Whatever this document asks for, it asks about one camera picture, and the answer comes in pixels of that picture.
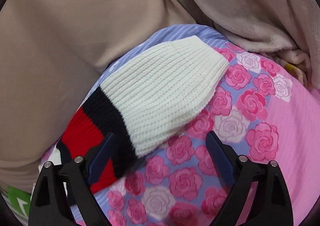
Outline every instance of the white knit fabric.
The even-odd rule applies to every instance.
[[[100,87],[122,114],[141,157],[201,112],[228,66],[222,55],[192,36],[149,48]]]

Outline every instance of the red stripe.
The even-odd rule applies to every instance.
[[[81,107],[71,119],[61,140],[73,159],[77,156],[84,157],[91,147],[102,142],[103,135]]]
[[[118,179],[115,177],[112,160],[110,159],[104,168],[99,181],[90,186],[90,190],[95,194],[96,192],[112,185],[116,181],[118,181]]]

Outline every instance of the silver pin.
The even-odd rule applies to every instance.
[[[83,157],[76,157],[75,159],[74,159],[74,161],[76,162],[76,163],[81,163],[82,161],[83,161]]]
[[[240,155],[239,156],[239,160],[241,161],[241,162],[247,162],[248,161],[248,158],[246,157],[246,156],[244,156],[244,155]]]
[[[50,161],[47,161],[47,162],[44,163],[43,166],[44,166],[45,168],[48,168],[48,167],[51,166],[51,164],[52,164],[52,163],[51,163]]]
[[[278,166],[278,163],[277,163],[277,161],[275,161],[275,160],[271,160],[271,161],[270,161],[270,165],[272,165],[273,167],[277,167],[277,166]]]

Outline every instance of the floral fabric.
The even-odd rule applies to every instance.
[[[230,62],[213,98],[182,134],[169,138],[134,173],[97,193],[97,202],[113,226],[208,226],[228,195],[205,146],[206,134],[214,130],[237,154],[261,163],[273,159],[279,163],[294,225],[299,225],[320,193],[320,178],[314,173],[320,171],[320,144],[315,137],[320,133],[320,104],[282,67],[245,52],[210,27],[179,25],[155,33],[115,62],[102,78],[154,43],[192,35]],[[239,224],[250,210],[253,192]],[[72,212],[77,223],[84,225],[76,206]]]

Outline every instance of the white arrow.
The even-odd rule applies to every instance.
[[[24,216],[28,217],[28,215],[26,214],[26,211],[24,210],[24,205],[28,204],[27,202],[25,202],[24,200],[21,200],[20,198],[17,197],[17,201],[19,203],[20,209],[22,211],[22,213],[24,214]]]

